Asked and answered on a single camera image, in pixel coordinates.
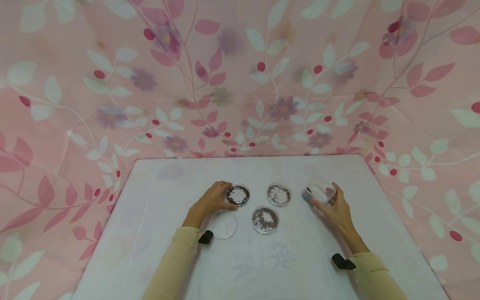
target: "white granules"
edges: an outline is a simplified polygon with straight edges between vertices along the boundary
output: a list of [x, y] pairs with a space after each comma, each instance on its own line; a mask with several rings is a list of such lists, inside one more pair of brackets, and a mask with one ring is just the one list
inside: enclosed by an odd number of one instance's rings
[[264, 219], [265, 222], [268, 222], [268, 223], [273, 222], [272, 215], [269, 212], [263, 212], [262, 218]]
[[278, 205], [284, 205], [290, 201], [290, 193], [285, 187], [280, 185], [270, 187], [267, 195], [270, 201]]
[[247, 194], [241, 189], [234, 189], [229, 196], [236, 204], [242, 204]]

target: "soil sample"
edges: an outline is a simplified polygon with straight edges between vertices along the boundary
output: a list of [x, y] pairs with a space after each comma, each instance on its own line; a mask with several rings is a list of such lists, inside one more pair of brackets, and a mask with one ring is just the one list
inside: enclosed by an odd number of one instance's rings
[[260, 233], [272, 233], [278, 227], [278, 216], [268, 206], [261, 206], [253, 212], [252, 224]]
[[245, 205], [250, 198], [249, 190], [241, 185], [232, 185], [226, 191], [225, 198], [236, 206]]
[[291, 199], [290, 190], [281, 183], [272, 183], [267, 189], [267, 199], [273, 205], [285, 206]]

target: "person's right hand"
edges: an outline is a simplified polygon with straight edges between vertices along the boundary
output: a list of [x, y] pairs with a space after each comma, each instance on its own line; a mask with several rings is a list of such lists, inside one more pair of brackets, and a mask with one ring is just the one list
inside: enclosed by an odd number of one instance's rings
[[350, 215], [350, 206], [345, 201], [343, 190], [333, 182], [336, 188], [336, 193], [328, 202], [332, 207], [323, 205], [318, 200], [313, 200], [313, 206], [318, 208], [336, 227], [342, 234], [355, 230], [353, 227], [352, 217]]

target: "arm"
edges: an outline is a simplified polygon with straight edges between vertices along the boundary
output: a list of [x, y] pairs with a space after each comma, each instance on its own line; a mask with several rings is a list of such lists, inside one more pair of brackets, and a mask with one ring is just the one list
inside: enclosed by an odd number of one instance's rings
[[220, 209], [237, 209], [223, 201], [223, 191], [231, 183], [217, 181], [190, 208], [187, 217], [175, 232], [172, 243], [162, 257], [142, 300], [175, 300], [197, 253], [200, 225], [205, 216]]
[[313, 205], [336, 225], [343, 239], [350, 248], [353, 257], [350, 260], [357, 266], [357, 281], [370, 300], [408, 300], [401, 288], [388, 273], [382, 259], [370, 252], [353, 226], [350, 206], [345, 201], [342, 189], [334, 183], [336, 195], [327, 207], [317, 200]]

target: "hand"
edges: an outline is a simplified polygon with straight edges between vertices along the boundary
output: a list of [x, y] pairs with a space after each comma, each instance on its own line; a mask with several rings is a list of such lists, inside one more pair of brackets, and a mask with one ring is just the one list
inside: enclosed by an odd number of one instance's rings
[[352, 254], [370, 252], [360, 235], [353, 226], [350, 215], [350, 205], [345, 201], [343, 190], [333, 182], [336, 193], [328, 202], [332, 207], [327, 207], [318, 200], [313, 200], [313, 206], [318, 208], [333, 224], [336, 225]]
[[235, 204], [223, 200], [224, 191], [231, 185], [230, 182], [225, 181], [215, 182], [190, 208], [182, 226], [200, 228], [205, 216], [213, 211], [221, 209], [237, 210]]
[[318, 200], [313, 200], [313, 206], [318, 208], [336, 227], [342, 232], [342, 234], [354, 229], [352, 217], [350, 215], [350, 206], [345, 201], [343, 190], [333, 182], [333, 186], [336, 188], [336, 193], [328, 202], [332, 207], [323, 205]]

